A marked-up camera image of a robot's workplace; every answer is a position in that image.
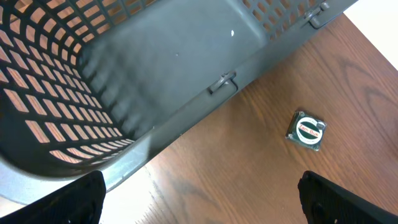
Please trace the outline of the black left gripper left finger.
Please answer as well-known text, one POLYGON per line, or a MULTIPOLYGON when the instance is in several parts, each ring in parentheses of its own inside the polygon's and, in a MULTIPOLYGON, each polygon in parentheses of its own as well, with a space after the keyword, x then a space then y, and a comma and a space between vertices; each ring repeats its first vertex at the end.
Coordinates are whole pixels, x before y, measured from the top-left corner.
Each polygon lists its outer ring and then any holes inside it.
POLYGON ((99 223, 106 195, 96 170, 1 218, 1 223, 99 223))

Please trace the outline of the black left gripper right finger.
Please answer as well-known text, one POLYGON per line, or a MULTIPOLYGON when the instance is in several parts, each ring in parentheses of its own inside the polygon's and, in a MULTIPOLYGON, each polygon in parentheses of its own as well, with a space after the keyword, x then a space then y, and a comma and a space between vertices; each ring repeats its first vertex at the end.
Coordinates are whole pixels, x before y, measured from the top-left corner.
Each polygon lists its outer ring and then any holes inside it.
POLYGON ((397 215, 310 170, 303 173, 298 191, 309 223, 397 223, 397 215))

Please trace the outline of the black round-logo snack packet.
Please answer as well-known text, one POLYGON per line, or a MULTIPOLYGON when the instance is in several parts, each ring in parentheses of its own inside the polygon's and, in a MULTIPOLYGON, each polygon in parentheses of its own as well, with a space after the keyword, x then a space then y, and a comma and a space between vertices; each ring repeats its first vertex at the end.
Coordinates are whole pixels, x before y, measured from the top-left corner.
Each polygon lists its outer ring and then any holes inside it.
POLYGON ((319 151, 326 127, 326 122, 297 110, 285 138, 313 151, 319 151))

